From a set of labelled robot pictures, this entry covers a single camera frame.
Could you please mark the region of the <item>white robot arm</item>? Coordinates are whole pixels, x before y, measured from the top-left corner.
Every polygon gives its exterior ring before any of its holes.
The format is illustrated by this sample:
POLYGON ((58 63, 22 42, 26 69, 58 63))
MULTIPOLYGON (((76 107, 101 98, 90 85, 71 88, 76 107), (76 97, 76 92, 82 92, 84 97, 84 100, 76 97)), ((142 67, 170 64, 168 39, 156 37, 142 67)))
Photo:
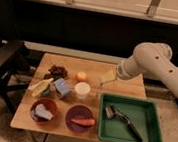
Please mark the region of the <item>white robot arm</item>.
POLYGON ((163 82, 178 98, 178 68, 172 64, 172 49, 168 44, 139 43, 133 55, 118 63, 113 70, 107 71, 100 78, 100 84, 110 83, 120 78, 130 80, 139 74, 150 72, 163 82))

